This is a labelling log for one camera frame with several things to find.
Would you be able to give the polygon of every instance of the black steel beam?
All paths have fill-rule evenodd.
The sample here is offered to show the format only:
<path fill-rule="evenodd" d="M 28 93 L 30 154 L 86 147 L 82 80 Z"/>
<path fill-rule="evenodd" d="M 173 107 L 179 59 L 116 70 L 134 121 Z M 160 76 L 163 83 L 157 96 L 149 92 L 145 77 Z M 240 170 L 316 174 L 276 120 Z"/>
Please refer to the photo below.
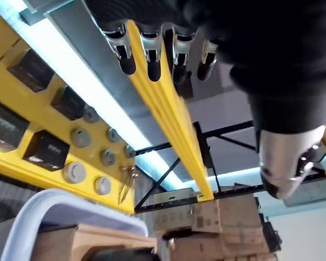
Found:
<path fill-rule="evenodd" d="M 216 169 L 215 169 L 214 161 L 212 160 L 212 156 L 211 155 L 210 155 L 210 160 L 211 160 L 212 171 L 214 172 L 214 176 L 215 176 L 215 180 L 216 180 L 216 184 L 217 184 L 217 190 L 218 190 L 218 192 L 221 192 L 221 187 L 220 187 L 220 184 L 218 182 L 218 178 L 217 178 L 217 174 L 216 174 Z"/>
<path fill-rule="evenodd" d="M 147 147 L 147 148 L 143 148 L 141 150 L 136 151 L 136 155 L 139 156 L 141 154 L 145 154 L 147 152 L 151 152 L 151 151 L 160 151 L 160 150 L 164 150 L 165 148 L 171 148 L 172 145 L 169 142 L 157 145 L 157 146 L 152 146 L 152 147 Z"/>
<path fill-rule="evenodd" d="M 152 193 L 160 186 L 160 184 L 164 181 L 164 179 L 169 175 L 170 172 L 172 172 L 172 170 L 179 164 L 180 162 L 180 158 L 177 158 L 177 160 L 173 163 L 173 165 L 170 166 L 170 168 L 163 174 L 162 177 L 160 177 L 160 179 L 154 183 L 154 185 L 152 186 L 152 188 L 148 191 L 148 193 L 146 193 L 146 195 L 144 195 L 144 197 L 142 198 L 142 200 L 136 205 L 136 207 L 134 208 L 134 210 L 140 208 L 145 201 L 150 197 L 150 195 L 152 195 Z"/>
<path fill-rule="evenodd" d="M 305 178 L 303 183 L 310 183 L 310 182 L 315 182 L 315 181 L 321 181 L 326 179 L 326 175 L 324 173 L 318 173 L 318 174 L 313 174 L 309 175 Z M 265 188 L 263 185 L 256 185 L 256 186 L 251 186 L 251 187 L 245 187 L 245 188 L 239 188 L 239 189 L 234 189 L 234 190 L 228 190 L 228 191 L 221 191 L 214 193 L 214 199 L 219 200 L 222 198 L 228 198 L 228 197 L 236 197 L 236 196 L 242 196 L 246 194 L 253 194 L 256 192 L 262 192 L 265 191 Z M 174 207 L 179 207 L 179 206 L 184 206 L 184 205 L 189 205 L 189 204 L 195 204 L 197 203 L 197 197 L 190 197 L 190 198 L 184 198 L 182 200 L 174 200 L 170 202 L 165 202 L 161 204 L 154 204 L 150 206 L 145 206 L 145 207 L 140 207 L 136 209 L 136 213 L 144 213 L 144 212 L 151 212 L 159 209 L 167 209 L 167 208 L 174 208 Z"/>
<path fill-rule="evenodd" d="M 218 137 L 219 135 L 222 135 L 222 134 L 240 131 L 241 129 L 247 129 L 250 127 L 253 127 L 252 121 L 246 121 L 246 122 L 239 123 L 236 125 L 227 126 L 227 127 L 221 128 L 221 129 L 214 129 L 209 132 L 202 133 L 202 135 L 205 139 L 209 138 L 209 137 Z M 143 148 L 141 150 L 137 150 L 136 155 L 139 156 L 139 155 L 145 154 L 147 152 L 160 151 L 160 150 L 164 150 L 165 148 L 171 148 L 171 147 L 172 147 L 172 145 L 169 142 L 166 142 L 166 143 L 163 143 L 163 144 L 160 144 L 157 146 L 152 146 L 152 147 Z"/>
<path fill-rule="evenodd" d="M 221 140 L 228 141 L 228 142 L 233 143 L 233 144 L 237 144 L 237 145 L 242 146 L 242 147 L 244 147 L 244 148 L 248 148 L 248 149 L 250 149 L 250 150 L 252 150 L 252 151 L 256 151 L 256 147 L 255 147 L 255 146 L 252 146 L 252 145 L 246 144 L 246 143 L 244 143 L 244 142 L 237 141 L 237 140 L 234 140 L 234 139 L 231 139 L 231 138 L 227 138 L 227 137 L 225 137 L 225 136 L 221 136 L 221 135 L 217 135 L 217 136 L 215 136 L 215 137 L 217 137 L 217 138 L 219 138 L 219 139 L 221 139 Z"/>
<path fill-rule="evenodd" d="M 135 165 L 135 167 L 141 171 L 141 174 L 143 174 L 145 177 L 147 177 L 148 179 L 150 179 L 152 181 L 152 183 L 154 184 L 156 181 L 150 177 L 149 175 L 147 175 L 141 168 L 139 168 L 137 165 Z M 159 186 L 159 189 L 162 191 L 162 192 L 167 192 L 167 190 L 165 188 L 163 188 L 162 186 Z"/>
<path fill-rule="evenodd" d="M 203 135 L 205 138 L 216 137 L 218 135 L 222 135 L 222 134 L 226 134 L 226 133 L 230 133 L 230 132 L 236 132 L 236 131 L 240 131 L 242 129 L 247 129 L 250 127 L 253 127 L 252 121 L 246 121 L 246 122 L 239 123 L 236 125 L 227 126 L 227 127 L 220 128 L 220 129 L 214 129 L 209 132 L 204 132 Z"/>

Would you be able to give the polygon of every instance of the gray metal panel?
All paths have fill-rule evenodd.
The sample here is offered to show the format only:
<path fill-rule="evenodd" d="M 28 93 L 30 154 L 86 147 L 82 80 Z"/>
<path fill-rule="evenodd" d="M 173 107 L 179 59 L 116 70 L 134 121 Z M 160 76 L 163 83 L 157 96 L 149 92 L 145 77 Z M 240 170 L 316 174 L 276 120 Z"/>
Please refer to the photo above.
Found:
<path fill-rule="evenodd" d="M 55 10 L 64 4 L 74 0 L 23 0 L 31 12 L 40 12 L 42 14 Z"/>

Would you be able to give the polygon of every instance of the round gray button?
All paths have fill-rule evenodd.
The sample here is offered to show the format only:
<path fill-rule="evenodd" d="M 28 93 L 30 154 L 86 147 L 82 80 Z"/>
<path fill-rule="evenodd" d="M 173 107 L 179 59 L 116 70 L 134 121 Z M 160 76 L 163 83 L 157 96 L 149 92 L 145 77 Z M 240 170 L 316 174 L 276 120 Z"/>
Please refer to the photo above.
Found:
<path fill-rule="evenodd" d="M 85 129 L 76 128 L 71 131 L 70 138 L 72 143 L 79 148 L 84 148 L 91 145 L 91 137 Z"/>
<path fill-rule="evenodd" d="M 106 135 L 108 136 L 108 139 L 114 143 L 114 142 L 118 142 L 121 137 L 119 136 L 119 134 L 117 133 L 117 131 L 113 128 L 108 129 L 108 131 L 106 132 Z"/>
<path fill-rule="evenodd" d="M 94 189 L 99 195 L 107 195 L 111 191 L 111 182 L 106 177 L 99 177 L 94 183 Z"/>
<path fill-rule="evenodd" d="M 88 123 L 96 123 L 99 121 L 99 115 L 92 106 L 86 105 L 83 111 L 83 119 Z"/>
<path fill-rule="evenodd" d="M 63 176 L 66 182 L 77 184 L 86 178 L 86 170 L 82 163 L 75 161 L 65 165 Z"/>
<path fill-rule="evenodd" d="M 111 166 L 115 163 L 116 157 L 112 150 L 107 149 L 100 153 L 100 159 L 105 166 Z"/>

